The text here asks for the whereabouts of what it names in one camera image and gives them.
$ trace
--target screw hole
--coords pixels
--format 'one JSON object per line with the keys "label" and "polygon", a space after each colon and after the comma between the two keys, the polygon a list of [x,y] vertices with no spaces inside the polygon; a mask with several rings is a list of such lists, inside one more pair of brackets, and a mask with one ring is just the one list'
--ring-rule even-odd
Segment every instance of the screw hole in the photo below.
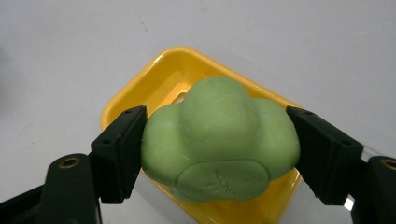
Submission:
{"label": "screw hole", "polygon": [[396,171],[396,161],[388,160],[388,159],[382,159],[382,160],[381,160],[381,163],[382,163],[384,166],[386,166],[387,168]]}
{"label": "screw hole", "polygon": [[63,161],[61,161],[61,163],[59,163],[59,168],[68,169],[77,166],[78,164],[79,164],[78,157],[66,158]]}

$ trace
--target green foam ball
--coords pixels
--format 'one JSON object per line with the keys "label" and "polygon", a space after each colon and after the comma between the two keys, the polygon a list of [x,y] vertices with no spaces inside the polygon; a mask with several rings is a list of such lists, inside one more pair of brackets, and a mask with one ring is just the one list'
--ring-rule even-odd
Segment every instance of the green foam ball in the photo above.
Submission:
{"label": "green foam ball", "polygon": [[183,102],[156,110],[141,150],[145,173],[193,203],[254,198],[299,157],[287,113],[227,77],[208,77]]}

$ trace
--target white background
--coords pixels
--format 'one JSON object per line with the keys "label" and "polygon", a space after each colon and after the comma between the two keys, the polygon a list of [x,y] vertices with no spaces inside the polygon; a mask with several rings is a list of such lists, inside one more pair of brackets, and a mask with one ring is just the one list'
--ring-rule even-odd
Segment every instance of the white background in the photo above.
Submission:
{"label": "white background", "polygon": [[[396,2],[0,0],[0,202],[90,152],[108,100],[185,45],[396,157]],[[193,223],[145,178],[104,223]],[[350,223],[302,184],[281,223]]]}

